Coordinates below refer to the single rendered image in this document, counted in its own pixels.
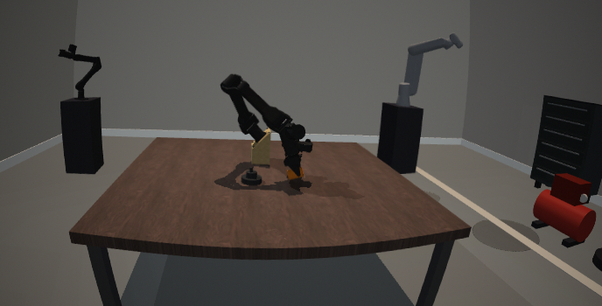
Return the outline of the orange knob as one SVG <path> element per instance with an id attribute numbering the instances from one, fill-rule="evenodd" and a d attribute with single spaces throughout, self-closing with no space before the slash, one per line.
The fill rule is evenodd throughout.
<path id="1" fill-rule="evenodd" d="M 304 173 L 303 173 L 302 167 L 300 167 L 299 169 L 300 169 L 300 177 L 303 177 Z M 298 177 L 292 170 L 287 170 L 287 175 L 288 175 L 289 179 L 293 179 L 293 178 Z"/>

